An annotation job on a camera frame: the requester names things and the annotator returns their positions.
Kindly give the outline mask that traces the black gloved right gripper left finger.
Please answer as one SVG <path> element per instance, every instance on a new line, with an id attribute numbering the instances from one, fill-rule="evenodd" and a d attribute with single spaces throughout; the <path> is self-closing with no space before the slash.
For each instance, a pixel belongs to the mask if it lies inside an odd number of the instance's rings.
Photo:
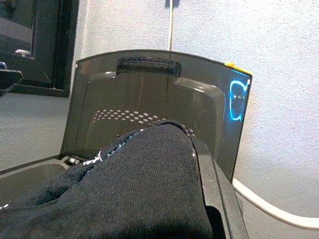
<path id="1" fill-rule="evenodd" d="M 161 120 L 0 208 L 3 239 L 210 239 L 190 135 Z"/>

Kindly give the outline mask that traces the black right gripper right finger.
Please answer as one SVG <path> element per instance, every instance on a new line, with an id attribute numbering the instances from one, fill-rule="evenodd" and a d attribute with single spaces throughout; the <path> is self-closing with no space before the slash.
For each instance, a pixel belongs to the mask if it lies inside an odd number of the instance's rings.
<path id="1" fill-rule="evenodd" d="M 231 183 L 211 156 L 206 144 L 195 136 L 190 139 L 213 238 L 247 239 L 248 232 Z"/>

